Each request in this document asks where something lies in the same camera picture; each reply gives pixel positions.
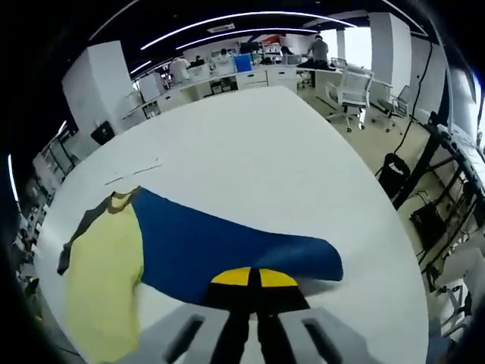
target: person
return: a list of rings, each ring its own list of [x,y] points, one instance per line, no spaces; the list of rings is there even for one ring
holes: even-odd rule
[[[281,54],[282,55],[293,55],[293,52],[291,52],[286,45],[283,45],[281,47]]]
[[[25,229],[20,229],[20,239],[26,252],[30,253],[32,250],[33,240],[29,238]]]
[[[310,52],[315,65],[324,65],[325,67],[327,67],[328,44],[324,42],[323,38],[320,35],[316,35],[315,40],[308,47],[307,53],[310,54]]]
[[[170,63],[170,73],[173,74],[176,83],[181,83],[190,78],[189,72],[187,71],[188,67],[189,62],[182,57],[176,57],[172,63]]]
[[[190,67],[198,67],[198,66],[202,66],[205,64],[205,61],[200,57],[200,55],[197,55],[196,56],[196,60],[195,61],[192,61],[190,62]]]
[[[297,67],[335,71],[334,68],[328,67],[328,44],[324,42],[323,38],[320,35],[315,36],[315,40],[308,47],[307,54],[309,59],[306,62],[299,64]],[[311,85],[312,87],[315,87],[315,72],[311,71],[310,74]]]
[[[229,61],[229,57],[230,57],[230,54],[227,53],[227,49],[222,48],[221,53],[217,57],[217,60],[220,61],[220,62],[227,62],[227,61]]]

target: white desk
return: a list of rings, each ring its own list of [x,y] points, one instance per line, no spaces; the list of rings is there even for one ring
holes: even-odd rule
[[[123,176],[129,177],[105,185]],[[35,261],[61,328],[66,279],[56,268],[62,244],[85,210],[113,190],[137,185],[252,228],[328,240],[342,256],[344,280],[309,297],[310,305],[324,306],[362,335],[382,363],[424,363],[424,287],[396,211],[352,147],[283,87],[168,111],[116,136],[67,176],[46,216]],[[136,296],[141,328],[182,304],[144,284]],[[256,322],[250,325],[242,362],[262,364]]]
[[[157,102],[161,109],[161,112],[169,111],[172,108],[179,107],[181,105],[185,105],[189,102],[198,101],[203,99],[206,95],[201,95],[198,91],[198,86],[201,86],[205,83],[209,84],[211,81],[220,80],[226,77],[236,77],[239,89],[248,89],[253,87],[260,87],[260,86],[273,86],[273,85],[284,85],[288,89],[291,89],[293,92],[296,93],[296,72],[298,71],[314,71],[316,72],[316,85],[315,89],[317,90],[317,95],[325,102],[330,103],[331,105],[335,104],[335,102],[331,99],[327,98],[326,91],[325,91],[325,84],[326,82],[331,82],[334,84],[339,84],[340,79],[342,77],[343,70],[336,69],[335,71],[329,70],[315,70],[313,68],[300,68],[296,66],[288,66],[288,65],[267,65],[267,66],[256,66],[251,71],[246,72],[233,72],[229,74],[218,74],[210,76],[205,80],[187,80],[185,83],[181,83],[174,88],[170,89],[164,95],[157,96],[142,105],[137,106],[136,108],[129,111],[123,119],[127,119],[135,112],[141,110],[142,108],[146,107],[153,102]],[[282,76],[281,79],[278,79],[277,74],[279,72],[288,73],[288,77]],[[264,74],[264,79],[266,80],[266,84],[263,83],[255,83],[254,85],[247,85],[241,82],[241,79],[244,78],[245,75],[248,74]],[[390,88],[391,85],[385,83],[380,80],[375,80],[371,86],[371,102],[377,104],[378,99],[389,99],[390,95]]]

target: wall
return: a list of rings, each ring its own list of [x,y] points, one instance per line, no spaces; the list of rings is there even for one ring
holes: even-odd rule
[[[287,46],[291,52],[296,55],[306,54],[311,42],[314,41],[314,35],[303,36],[299,34],[287,34],[281,37],[281,45]]]
[[[421,83],[421,93],[419,95],[416,110],[422,109],[427,112],[436,111],[440,108],[441,98],[443,96],[443,87],[445,84],[446,59],[443,54],[443,49],[437,45],[432,44],[433,51],[431,53],[430,64],[428,66],[426,77]],[[412,63],[411,63],[411,103],[416,100],[418,94],[418,84],[421,79],[426,60],[430,51],[430,43],[427,40],[411,37],[412,48]]]
[[[49,169],[45,159],[38,154],[32,161],[33,167],[36,170],[37,176],[42,182],[42,185],[51,195],[61,186],[60,179],[57,178]]]
[[[389,13],[370,13],[372,40],[372,71],[374,77],[386,83],[393,81],[393,34]]]
[[[338,58],[346,59],[346,38],[343,30],[336,32],[336,51]]]
[[[89,137],[96,129],[96,121],[110,118],[94,80],[88,49],[74,62],[64,76],[62,89],[70,113],[81,134]]]
[[[411,80],[411,34],[409,25],[390,15],[393,30],[393,81],[391,94],[397,96]]]
[[[260,42],[263,39],[266,39],[272,34],[264,34],[258,36],[254,41]],[[251,39],[251,36],[240,36],[237,38],[232,39],[225,39],[218,42],[213,42],[209,44],[204,44],[199,47],[195,47],[192,49],[187,49],[183,51],[183,57],[187,61],[194,61],[197,55],[200,55],[202,58],[206,59],[211,56],[213,51],[220,51],[222,48],[226,49],[234,49],[239,48],[239,43],[247,42]],[[311,36],[301,36],[297,34],[287,34],[286,36],[281,37],[281,45],[287,46],[293,53],[295,54],[304,54],[308,50],[308,46],[314,40],[314,35]]]
[[[370,13],[372,71],[392,86],[398,96],[411,80],[411,34],[409,26],[391,13]]]
[[[212,51],[220,51],[222,48],[239,48],[239,46],[237,45],[238,42],[247,42],[250,38],[251,36],[240,36],[237,38],[225,39],[218,42],[204,44],[199,47],[183,51],[183,57],[189,62],[195,61],[197,55],[200,55],[202,58],[206,59],[211,56]]]

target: chair leg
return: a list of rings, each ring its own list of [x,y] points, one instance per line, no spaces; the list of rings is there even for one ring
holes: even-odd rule
[[[335,114],[330,114],[330,115],[326,116],[325,118],[327,120],[330,120],[330,119],[338,118],[340,115],[341,115],[340,113],[336,112]]]

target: blue box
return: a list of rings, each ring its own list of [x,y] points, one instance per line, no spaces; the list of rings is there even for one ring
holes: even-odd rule
[[[237,72],[246,72],[252,70],[250,55],[236,55],[234,56],[234,63],[236,64]]]

